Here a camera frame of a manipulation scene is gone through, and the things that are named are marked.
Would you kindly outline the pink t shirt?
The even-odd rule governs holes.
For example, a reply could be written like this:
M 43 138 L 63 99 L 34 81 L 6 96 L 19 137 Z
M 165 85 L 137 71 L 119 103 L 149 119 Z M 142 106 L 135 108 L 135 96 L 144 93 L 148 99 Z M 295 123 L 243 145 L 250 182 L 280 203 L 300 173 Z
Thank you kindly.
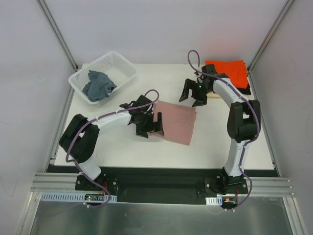
M 189 145 L 194 131 L 196 108 L 158 101 L 154 105 L 154 121 L 157 120 L 158 112 L 162 113 L 164 136 L 159 133 L 150 133 L 149 136 Z

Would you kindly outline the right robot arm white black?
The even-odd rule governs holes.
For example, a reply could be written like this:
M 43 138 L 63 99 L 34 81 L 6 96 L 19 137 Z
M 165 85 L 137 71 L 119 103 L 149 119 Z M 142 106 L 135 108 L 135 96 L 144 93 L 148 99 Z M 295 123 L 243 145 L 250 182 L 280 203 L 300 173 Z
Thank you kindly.
M 226 164 L 216 180 L 210 183 L 215 193 L 233 192 L 244 183 L 244 163 L 248 149 L 260 134 L 260 102 L 247 99 L 225 73 L 217 73 L 213 65 L 195 71 L 196 80 L 186 79 L 179 101 L 194 98 L 193 107 L 207 104 L 210 92 L 218 94 L 229 107 L 227 133 L 231 138 Z

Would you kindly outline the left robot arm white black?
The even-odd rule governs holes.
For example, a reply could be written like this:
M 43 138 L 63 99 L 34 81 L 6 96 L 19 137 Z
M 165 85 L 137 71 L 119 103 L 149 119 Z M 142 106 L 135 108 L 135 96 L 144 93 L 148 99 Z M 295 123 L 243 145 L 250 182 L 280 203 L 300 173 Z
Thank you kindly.
M 103 186 L 101 169 L 93 159 L 98 137 L 117 127 L 134 124 L 135 134 L 148 138 L 150 133 L 164 136 L 162 112 L 154 112 L 155 103 L 141 95 L 136 101 L 124 103 L 111 113 L 95 118 L 75 115 L 59 140 L 66 152 L 66 162 L 74 162 L 86 175 L 86 184 L 92 190 Z

